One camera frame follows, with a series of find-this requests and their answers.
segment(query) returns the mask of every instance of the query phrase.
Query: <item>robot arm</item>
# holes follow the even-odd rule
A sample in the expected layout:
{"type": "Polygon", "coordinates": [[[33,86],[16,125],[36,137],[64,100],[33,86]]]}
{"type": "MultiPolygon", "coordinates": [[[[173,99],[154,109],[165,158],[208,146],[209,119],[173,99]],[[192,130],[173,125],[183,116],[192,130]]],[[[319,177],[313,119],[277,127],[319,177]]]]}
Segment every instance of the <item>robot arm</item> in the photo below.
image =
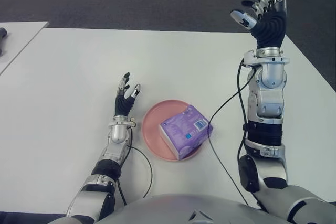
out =
{"type": "Polygon", "coordinates": [[[256,73],[249,83],[248,123],[244,125],[247,154],[239,160],[242,186],[268,213],[297,224],[336,223],[336,209],[311,192],[287,184],[285,146],[282,144],[284,65],[289,60],[280,47],[286,33],[286,0],[243,1],[257,20],[242,10],[231,17],[250,30],[257,50],[244,55],[244,65],[256,73]]]}
{"type": "Polygon", "coordinates": [[[121,175],[121,167],[129,150],[128,145],[132,141],[130,128],[135,127],[133,119],[128,119],[128,114],[140,93],[140,85],[137,84],[131,95],[128,98],[124,97],[130,87],[126,86],[129,75],[124,75],[117,90],[114,117],[109,123],[108,145],[103,149],[91,175],[71,202],[67,217],[52,223],[73,221],[92,224],[114,212],[116,181],[121,175]]]}

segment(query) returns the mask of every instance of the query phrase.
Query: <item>barcode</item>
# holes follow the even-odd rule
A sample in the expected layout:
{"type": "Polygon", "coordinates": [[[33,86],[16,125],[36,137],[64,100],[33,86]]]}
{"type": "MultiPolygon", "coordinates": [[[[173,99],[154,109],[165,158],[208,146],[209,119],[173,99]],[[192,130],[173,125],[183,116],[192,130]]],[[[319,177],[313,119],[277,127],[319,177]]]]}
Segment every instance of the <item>barcode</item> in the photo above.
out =
{"type": "Polygon", "coordinates": [[[194,123],[195,127],[200,131],[201,129],[203,129],[205,126],[208,125],[208,123],[202,119],[202,120],[199,120],[197,121],[196,123],[194,123]]]}

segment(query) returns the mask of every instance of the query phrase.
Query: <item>purple packaging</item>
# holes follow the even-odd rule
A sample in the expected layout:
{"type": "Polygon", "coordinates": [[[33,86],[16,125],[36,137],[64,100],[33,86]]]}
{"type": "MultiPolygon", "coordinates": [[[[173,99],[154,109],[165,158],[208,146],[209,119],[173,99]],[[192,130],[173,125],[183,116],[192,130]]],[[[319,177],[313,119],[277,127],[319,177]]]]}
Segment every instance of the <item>purple packaging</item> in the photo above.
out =
{"type": "MultiPolygon", "coordinates": [[[[207,139],[209,121],[189,105],[185,111],[163,121],[159,125],[160,135],[178,160],[201,145],[207,139]]],[[[213,127],[209,126],[211,135],[213,127]]]]}

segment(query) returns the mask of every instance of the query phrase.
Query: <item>black fingertip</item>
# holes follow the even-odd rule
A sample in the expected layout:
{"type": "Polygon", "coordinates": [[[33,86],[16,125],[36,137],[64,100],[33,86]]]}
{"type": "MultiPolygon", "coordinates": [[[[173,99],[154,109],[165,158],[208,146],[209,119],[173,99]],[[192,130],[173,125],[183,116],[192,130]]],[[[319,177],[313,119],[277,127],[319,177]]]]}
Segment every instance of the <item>black fingertip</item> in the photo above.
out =
{"type": "Polygon", "coordinates": [[[254,4],[254,2],[251,1],[251,0],[243,0],[243,1],[241,2],[241,4],[244,5],[244,6],[247,6],[247,7],[252,7],[253,4],[254,4]]]}

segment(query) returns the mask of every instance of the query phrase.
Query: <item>table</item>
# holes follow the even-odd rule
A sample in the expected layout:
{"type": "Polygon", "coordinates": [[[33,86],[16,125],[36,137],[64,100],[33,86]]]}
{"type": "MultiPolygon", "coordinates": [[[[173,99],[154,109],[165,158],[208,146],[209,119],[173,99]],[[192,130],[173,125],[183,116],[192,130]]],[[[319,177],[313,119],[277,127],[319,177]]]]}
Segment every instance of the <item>table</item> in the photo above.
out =
{"type": "Polygon", "coordinates": [[[41,31],[48,26],[48,22],[6,22],[0,23],[8,34],[3,38],[0,47],[0,74],[12,63],[26,45],[41,31]]]}
{"type": "MultiPolygon", "coordinates": [[[[145,146],[141,120],[156,103],[178,99],[206,117],[236,91],[250,34],[44,28],[0,77],[0,210],[65,213],[107,143],[119,80],[131,72],[142,84],[131,111],[134,144],[154,170],[150,195],[194,193],[242,202],[206,142],[179,163],[158,159],[145,146]]],[[[336,93],[286,37],[285,122],[290,183],[325,200],[336,199],[336,93]]],[[[248,69],[242,70],[242,83],[248,69]]],[[[247,101],[248,90],[243,91],[247,101]]],[[[243,117],[234,99],[214,119],[213,144],[239,184],[236,151],[243,117]]],[[[121,185],[128,202],[149,183],[145,159],[132,151],[121,185]]],[[[255,206],[253,197],[243,192],[255,206]]],[[[122,205],[117,193],[117,207],[122,205]]]]}

